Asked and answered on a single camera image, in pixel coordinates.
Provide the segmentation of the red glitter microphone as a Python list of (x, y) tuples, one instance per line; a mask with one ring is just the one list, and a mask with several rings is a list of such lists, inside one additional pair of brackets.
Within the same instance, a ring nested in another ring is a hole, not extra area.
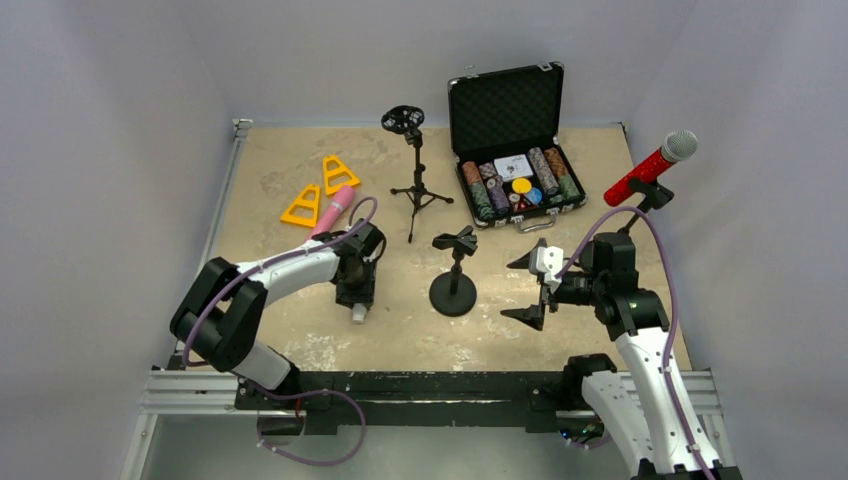
[(604, 201), (610, 207), (619, 206), (636, 192), (631, 186), (632, 180), (651, 184), (672, 166), (691, 158), (697, 149), (698, 138), (692, 131), (676, 130), (669, 133), (656, 151), (636, 165), (604, 193)]

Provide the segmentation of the white microphone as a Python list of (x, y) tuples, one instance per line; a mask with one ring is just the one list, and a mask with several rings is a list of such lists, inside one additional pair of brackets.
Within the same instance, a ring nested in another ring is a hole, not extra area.
[(369, 308), (362, 303), (356, 303), (351, 307), (351, 319), (354, 324), (361, 325), (365, 322)]

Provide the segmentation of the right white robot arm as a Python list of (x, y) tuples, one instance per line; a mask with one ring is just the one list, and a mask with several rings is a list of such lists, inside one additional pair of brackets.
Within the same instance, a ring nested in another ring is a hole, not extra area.
[(577, 257), (578, 271), (563, 273), (562, 249), (545, 240), (508, 263), (526, 270), (540, 286), (539, 301), (504, 316), (540, 331), (558, 304), (590, 306), (624, 360), (637, 397), (627, 396), (611, 360), (575, 356), (564, 369), (561, 390), (600, 417), (634, 479), (739, 479), (711, 444), (666, 346), (671, 324), (659, 296), (639, 286), (636, 248), (623, 232), (597, 234)]

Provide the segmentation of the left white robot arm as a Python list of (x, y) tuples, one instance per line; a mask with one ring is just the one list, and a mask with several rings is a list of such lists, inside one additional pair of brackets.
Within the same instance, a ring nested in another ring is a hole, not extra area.
[(324, 232), (276, 257), (231, 263), (209, 260), (173, 315), (169, 330), (219, 372), (235, 373), (279, 395), (300, 392), (298, 367), (257, 338), (266, 307), (306, 287), (331, 283), (337, 304), (361, 324), (375, 300), (384, 234), (358, 221)]

